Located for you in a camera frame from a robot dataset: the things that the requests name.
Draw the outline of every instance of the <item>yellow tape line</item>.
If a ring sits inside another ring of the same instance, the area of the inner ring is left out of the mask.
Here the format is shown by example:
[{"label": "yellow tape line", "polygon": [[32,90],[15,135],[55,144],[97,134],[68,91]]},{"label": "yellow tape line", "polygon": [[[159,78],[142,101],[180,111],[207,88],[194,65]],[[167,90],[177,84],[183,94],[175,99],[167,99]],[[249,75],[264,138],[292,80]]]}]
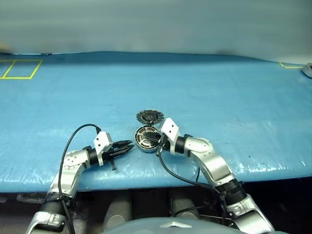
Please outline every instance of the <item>yellow tape line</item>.
[{"label": "yellow tape line", "polygon": [[279,62],[279,64],[283,67],[283,68],[288,68],[288,69],[301,69],[303,67],[299,67],[299,66],[285,66],[283,63]]},{"label": "yellow tape line", "polygon": [[[35,75],[39,67],[41,66],[43,60],[42,59],[12,59],[12,60],[0,60],[0,62],[12,62],[12,64],[9,66],[9,68],[6,70],[3,76],[0,77],[0,79],[31,79]],[[39,62],[39,63],[35,67],[35,69],[33,70],[33,72],[31,73],[29,77],[7,77],[6,75],[10,72],[10,70],[12,69],[12,67],[14,66],[16,62]]]}]

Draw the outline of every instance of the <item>blue table surface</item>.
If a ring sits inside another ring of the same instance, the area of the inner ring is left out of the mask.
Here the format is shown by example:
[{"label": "blue table surface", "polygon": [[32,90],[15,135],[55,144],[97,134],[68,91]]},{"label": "blue table surface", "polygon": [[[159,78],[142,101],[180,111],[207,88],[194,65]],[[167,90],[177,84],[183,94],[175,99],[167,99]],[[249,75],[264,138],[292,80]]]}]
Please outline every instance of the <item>blue table surface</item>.
[{"label": "blue table surface", "polygon": [[[0,192],[47,191],[78,126],[95,123],[114,141],[134,139],[143,109],[161,110],[182,134],[209,139],[238,180],[312,175],[312,79],[300,69],[236,56],[157,53],[0,59],[43,60],[32,79],[0,79]],[[0,63],[0,75],[6,66]],[[33,67],[17,62],[9,74],[29,76]],[[92,145],[95,135],[82,130],[70,150]],[[164,159],[175,173],[195,179],[189,158],[164,153]],[[116,166],[85,171],[79,189],[185,185],[137,147]]]}]

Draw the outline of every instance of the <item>black wire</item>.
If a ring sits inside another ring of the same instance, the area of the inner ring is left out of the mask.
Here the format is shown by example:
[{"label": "black wire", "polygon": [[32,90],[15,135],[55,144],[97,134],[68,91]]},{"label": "black wire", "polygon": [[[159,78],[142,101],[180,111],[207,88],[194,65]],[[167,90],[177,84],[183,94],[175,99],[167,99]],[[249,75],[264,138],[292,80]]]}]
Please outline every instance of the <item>black wire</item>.
[{"label": "black wire", "polygon": [[84,124],[84,125],[80,126],[79,128],[77,128],[74,131],[74,133],[71,135],[69,140],[67,141],[67,144],[65,146],[65,149],[64,149],[64,152],[63,152],[63,155],[62,155],[62,159],[61,159],[61,162],[60,162],[59,172],[58,172],[58,192],[59,192],[59,196],[60,196],[60,199],[61,199],[61,203],[62,203],[63,209],[64,209],[66,217],[67,217],[68,231],[69,231],[70,234],[75,234],[75,228],[74,228],[74,225],[73,225],[72,218],[70,217],[69,211],[67,209],[66,202],[63,199],[63,192],[62,192],[60,181],[61,181],[61,175],[62,175],[62,170],[63,170],[63,163],[64,163],[65,155],[66,155],[66,152],[68,150],[69,144],[72,142],[72,140],[73,140],[74,136],[76,135],[76,133],[81,128],[84,128],[84,127],[87,127],[87,126],[95,127],[96,130],[97,130],[97,133],[100,131],[100,128],[98,126],[96,126],[95,124],[91,124],[91,123]]},{"label": "black wire", "polygon": [[198,209],[203,209],[203,208],[208,208],[209,206],[195,206],[195,207],[189,207],[180,211],[175,212],[172,217],[176,217],[178,214],[187,212],[187,211],[192,211],[192,210],[198,210]]},{"label": "black wire", "polygon": [[198,182],[199,174],[200,174],[200,167],[198,167],[198,169],[197,169],[197,175],[196,175],[195,182]]},{"label": "black wire", "polygon": [[162,142],[160,142],[159,144],[159,147],[158,147],[158,150],[157,150],[157,156],[159,157],[159,160],[160,160],[160,163],[161,165],[163,166],[163,168],[170,174],[172,175],[173,177],[177,178],[177,179],[180,179],[186,183],[189,183],[189,184],[193,184],[193,185],[196,185],[196,186],[199,186],[199,187],[202,187],[204,189],[208,189],[210,190],[211,192],[213,192],[215,195],[217,195],[220,199],[220,201],[222,202],[222,225],[225,224],[225,218],[226,218],[226,201],[224,199],[224,196],[221,195],[221,193],[216,189],[216,188],[213,188],[211,187],[210,185],[208,184],[204,184],[204,183],[200,183],[200,182],[197,182],[197,181],[191,181],[189,179],[186,179],[186,178],[183,178],[175,173],[173,173],[172,171],[169,170],[169,168],[166,166],[166,164],[164,163],[163,159],[162,159],[162,156],[161,156],[161,151],[163,149],[163,147],[165,146],[165,143],[164,143],[165,140],[163,140]]}]

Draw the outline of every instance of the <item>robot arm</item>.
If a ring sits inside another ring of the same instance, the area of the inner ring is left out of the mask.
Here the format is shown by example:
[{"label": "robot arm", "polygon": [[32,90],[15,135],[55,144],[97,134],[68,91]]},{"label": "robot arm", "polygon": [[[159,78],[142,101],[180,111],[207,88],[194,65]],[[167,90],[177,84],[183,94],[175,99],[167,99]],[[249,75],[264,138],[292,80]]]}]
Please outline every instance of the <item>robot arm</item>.
[{"label": "robot arm", "polygon": [[[95,148],[85,147],[80,151],[67,152],[61,172],[60,187],[66,205],[69,206],[74,199],[80,176],[85,169],[91,166],[102,166],[110,161],[113,170],[116,169],[114,157],[122,155],[133,148],[131,141],[118,141],[113,143],[109,133],[99,132],[94,139]],[[40,211],[36,212],[28,226],[26,234],[61,232],[66,222],[66,213],[61,203],[58,188],[59,174],[53,180],[47,193],[45,203]]]},{"label": "robot arm", "polygon": [[260,234],[274,231],[254,200],[236,180],[226,161],[215,151],[210,141],[189,135],[181,137],[179,127],[167,118],[160,132],[168,138],[170,153],[191,157],[199,166],[208,183],[224,195],[226,212],[243,232]]}]

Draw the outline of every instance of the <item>white backdrop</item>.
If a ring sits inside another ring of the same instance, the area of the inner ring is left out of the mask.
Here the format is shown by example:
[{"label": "white backdrop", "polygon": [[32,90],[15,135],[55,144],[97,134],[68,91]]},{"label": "white backdrop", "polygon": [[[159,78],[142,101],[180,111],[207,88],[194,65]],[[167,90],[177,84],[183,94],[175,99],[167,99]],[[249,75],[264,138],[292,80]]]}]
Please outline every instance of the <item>white backdrop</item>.
[{"label": "white backdrop", "polygon": [[312,0],[0,0],[0,50],[312,61]]}]

